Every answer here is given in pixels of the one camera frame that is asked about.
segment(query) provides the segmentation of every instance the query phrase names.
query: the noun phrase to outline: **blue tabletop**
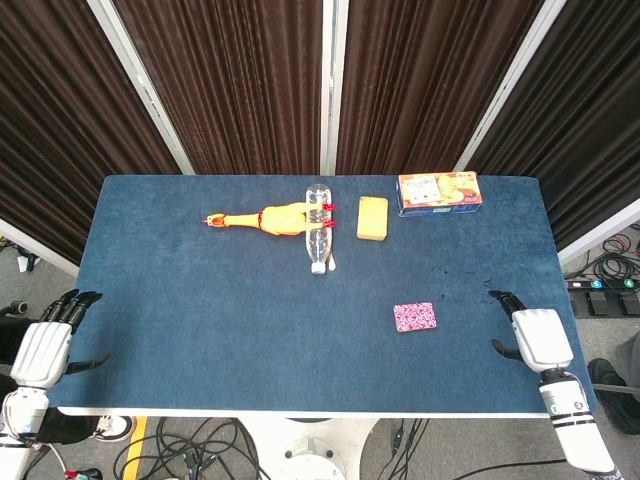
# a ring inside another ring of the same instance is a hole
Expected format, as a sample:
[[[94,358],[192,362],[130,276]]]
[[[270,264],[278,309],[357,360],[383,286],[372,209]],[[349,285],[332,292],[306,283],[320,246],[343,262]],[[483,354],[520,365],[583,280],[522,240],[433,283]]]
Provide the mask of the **blue tabletop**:
[[[304,235],[212,229],[215,212],[303,201],[327,184],[337,269],[312,275]],[[77,286],[91,308],[72,360],[112,356],[52,391],[67,407],[385,413],[544,412],[538,377],[487,291],[555,308],[595,406],[538,182],[479,177],[484,205],[400,218],[395,177],[113,176]],[[362,195],[390,200],[384,242],[356,238]],[[393,306],[432,302],[438,327],[398,333]]]

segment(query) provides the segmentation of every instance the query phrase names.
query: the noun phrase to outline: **pink card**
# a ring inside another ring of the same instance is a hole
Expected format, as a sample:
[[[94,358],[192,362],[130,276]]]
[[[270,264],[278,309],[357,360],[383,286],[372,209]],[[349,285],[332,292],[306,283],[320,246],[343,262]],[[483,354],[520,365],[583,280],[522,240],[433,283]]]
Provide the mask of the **pink card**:
[[[437,326],[436,314],[431,303],[394,305],[393,314],[396,317],[396,329],[401,333]]]

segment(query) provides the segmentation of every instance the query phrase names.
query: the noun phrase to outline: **shoe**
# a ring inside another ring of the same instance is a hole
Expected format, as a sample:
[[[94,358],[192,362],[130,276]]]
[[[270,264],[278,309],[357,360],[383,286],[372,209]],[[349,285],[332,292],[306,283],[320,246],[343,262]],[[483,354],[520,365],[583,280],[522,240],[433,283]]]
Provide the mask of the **shoe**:
[[[93,438],[101,442],[119,442],[133,435],[136,417],[113,417],[105,415],[98,420]]]
[[[616,373],[613,365],[604,358],[589,362],[592,383],[626,387],[627,383]],[[596,390],[596,396],[611,423],[628,435],[640,435],[640,402],[630,393]]]

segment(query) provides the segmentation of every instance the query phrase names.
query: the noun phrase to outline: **white robotic hand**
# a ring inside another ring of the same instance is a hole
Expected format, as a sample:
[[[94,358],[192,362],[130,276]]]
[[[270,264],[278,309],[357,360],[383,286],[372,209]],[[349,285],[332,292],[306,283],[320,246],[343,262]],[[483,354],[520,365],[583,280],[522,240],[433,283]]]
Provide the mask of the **white robotic hand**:
[[[540,374],[540,394],[567,462],[592,479],[623,480],[589,410],[582,385],[565,370],[573,360],[569,340],[555,310],[527,309],[512,293],[492,290],[511,320],[519,350],[493,340],[502,356],[523,361]]]
[[[2,404],[2,478],[22,478],[49,406],[47,389],[58,383],[65,373],[88,370],[107,360],[108,355],[90,362],[67,363],[73,334],[87,309],[100,298],[102,294],[96,292],[67,292],[49,305],[40,322],[27,329],[11,369],[18,390],[7,395]]]

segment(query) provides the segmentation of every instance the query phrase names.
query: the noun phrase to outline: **cardboard box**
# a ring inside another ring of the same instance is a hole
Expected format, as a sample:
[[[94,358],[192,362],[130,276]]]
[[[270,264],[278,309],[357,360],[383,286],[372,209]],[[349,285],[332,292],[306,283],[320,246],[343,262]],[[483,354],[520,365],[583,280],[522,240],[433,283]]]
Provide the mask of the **cardboard box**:
[[[482,205],[475,172],[399,175],[396,193],[401,217],[475,212]]]

